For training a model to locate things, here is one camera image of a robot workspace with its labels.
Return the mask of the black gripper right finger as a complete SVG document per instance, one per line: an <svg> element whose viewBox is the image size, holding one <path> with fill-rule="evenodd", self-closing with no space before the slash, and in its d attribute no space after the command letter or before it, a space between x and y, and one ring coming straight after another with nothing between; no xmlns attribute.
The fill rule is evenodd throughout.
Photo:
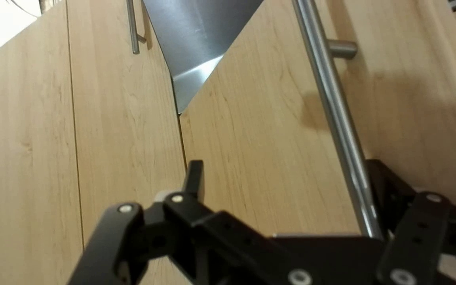
<svg viewBox="0 0 456 285"><path fill-rule="evenodd" d="M439 271L456 259L456 205L437 192L417 192L380 161L368 162L380 227L390 238L377 267L382 285L456 285Z"/></svg>

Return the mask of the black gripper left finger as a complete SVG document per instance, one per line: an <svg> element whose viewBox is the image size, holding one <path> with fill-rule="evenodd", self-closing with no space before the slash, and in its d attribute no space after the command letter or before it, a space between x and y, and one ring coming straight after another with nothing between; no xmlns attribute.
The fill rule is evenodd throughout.
<svg viewBox="0 0 456 285"><path fill-rule="evenodd" d="M68 285L138 285L149 264L168 259L193 285L223 285L214 248L217 214L201 200L204 162L192 161L179 191L149 208L128 202L108 208Z"/></svg>

